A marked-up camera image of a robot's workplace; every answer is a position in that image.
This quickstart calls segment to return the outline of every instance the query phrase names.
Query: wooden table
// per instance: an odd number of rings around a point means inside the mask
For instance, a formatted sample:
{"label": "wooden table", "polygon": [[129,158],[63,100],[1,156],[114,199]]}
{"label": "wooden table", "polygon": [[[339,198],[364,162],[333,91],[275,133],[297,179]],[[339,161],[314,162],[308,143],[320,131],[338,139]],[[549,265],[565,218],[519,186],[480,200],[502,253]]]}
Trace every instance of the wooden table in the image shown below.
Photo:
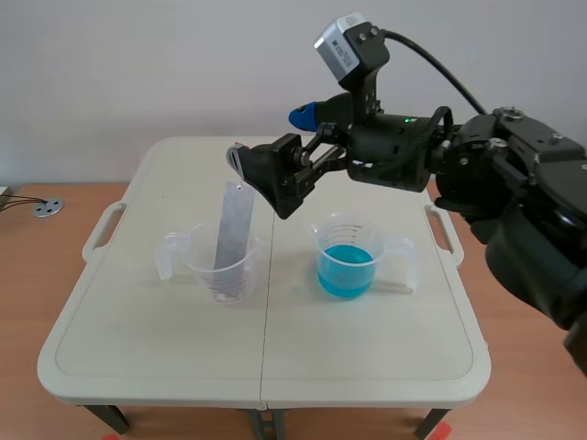
{"label": "wooden table", "polygon": [[[81,248],[126,185],[34,185],[20,195],[65,200],[46,219],[23,205],[0,213],[0,439],[99,439],[111,430],[83,409],[55,401],[37,380],[39,350],[73,285]],[[492,355],[490,383],[450,413],[454,439],[571,439],[587,430],[587,379],[562,347],[563,332],[493,280],[483,246],[453,221],[465,247],[460,268]],[[244,413],[221,409],[124,408],[133,438],[252,438]],[[425,411],[311,409],[287,415],[295,439],[412,439]]]}

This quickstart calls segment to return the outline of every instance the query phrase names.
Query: measuring cup handle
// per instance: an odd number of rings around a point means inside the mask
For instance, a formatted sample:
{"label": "measuring cup handle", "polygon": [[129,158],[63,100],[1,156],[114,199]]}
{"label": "measuring cup handle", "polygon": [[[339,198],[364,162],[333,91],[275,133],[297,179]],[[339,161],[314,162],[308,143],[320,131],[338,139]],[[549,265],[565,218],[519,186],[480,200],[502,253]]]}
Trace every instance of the measuring cup handle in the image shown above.
{"label": "measuring cup handle", "polygon": [[191,233],[172,232],[161,241],[161,245],[155,250],[155,265],[162,280],[168,280],[173,274],[173,253],[185,255],[191,246]]}
{"label": "measuring cup handle", "polygon": [[404,236],[388,236],[385,240],[385,253],[397,255],[405,259],[407,263],[405,285],[415,292],[418,285],[420,267],[414,242]]}

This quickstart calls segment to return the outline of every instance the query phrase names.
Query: empty measuring cup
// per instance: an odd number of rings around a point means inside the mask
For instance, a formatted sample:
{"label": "empty measuring cup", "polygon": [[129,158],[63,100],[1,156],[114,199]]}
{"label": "empty measuring cup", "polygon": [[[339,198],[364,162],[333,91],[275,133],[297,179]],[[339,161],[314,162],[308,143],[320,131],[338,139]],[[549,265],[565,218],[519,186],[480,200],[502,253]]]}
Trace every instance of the empty measuring cup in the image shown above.
{"label": "empty measuring cup", "polygon": [[389,235],[355,214],[332,214],[311,232],[318,250],[318,281],[327,292],[344,299],[358,297],[370,288],[377,263],[386,255],[405,259],[404,284],[415,291],[417,256],[408,238]]}
{"label": "empty measuring cup", "polygon": [[161,279],[172,276],[175,254],[219,303],[234,303],[249,296],[257,284],[257,259],[262,241],[250,234],[245,257],[230,266],[217,268],[217,239],[218,225],[210,223],[202,223],[190,232],[167,234],[155,252]]}

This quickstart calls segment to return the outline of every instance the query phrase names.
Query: white table surface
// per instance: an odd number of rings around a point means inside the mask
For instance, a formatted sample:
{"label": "white table surface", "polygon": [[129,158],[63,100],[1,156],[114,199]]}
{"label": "white table surface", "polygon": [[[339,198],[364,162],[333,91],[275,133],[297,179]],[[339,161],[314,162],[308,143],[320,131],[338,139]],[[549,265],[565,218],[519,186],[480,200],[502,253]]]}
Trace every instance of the white table surface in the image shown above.
{"label": "white table surface", "polygon": [[[224,181],[238,179],[225,160],[235,140],[275,139],[175,137],[150,150],[83,250],[87,265],[39,355],[43,386],[78,405],[453,408],[474,399],[489,379],[489,355],[418,194],[340,172],[319,181],[288,221],[258,195],[252,229],[268,246],[248,299],[215,303],[188,269],[159,280],[153,251],[162,236],[218,220]],[[355,301],[316,287],[307,228],[350,206],[416,242],[416,293],[390,290],[391,261]],[[123,210],[109,243],[94,249]]]}

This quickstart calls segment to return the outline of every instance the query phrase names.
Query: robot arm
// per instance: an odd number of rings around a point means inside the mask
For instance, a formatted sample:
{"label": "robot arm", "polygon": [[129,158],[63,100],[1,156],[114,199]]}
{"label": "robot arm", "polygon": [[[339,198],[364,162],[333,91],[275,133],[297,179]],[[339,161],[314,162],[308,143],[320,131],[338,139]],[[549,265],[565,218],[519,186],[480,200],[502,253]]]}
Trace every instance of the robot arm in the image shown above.
{"label": "robot arm", "polygon": [[[431,117],[386,115],[375,82],[389,60],[384,39],[426,58],[479,115],[463,126],[453,124],[448,107]],[[485,114],[425,50],[359,14],[335,21],[315,47],[347,91],[294,113],[296,125],[316,127],[306,146],[289,134],[270,145],[236,148],[244,180],[284,219],[326,172],[346,170],[355,181],[415,192],[436,174],[435,204],[471,225],[487,245],[493,276],[509,292],[569,330],[565,346],[587,375],[585,149],[517,109]],[[310,160],[323,143],[332,148]]]}

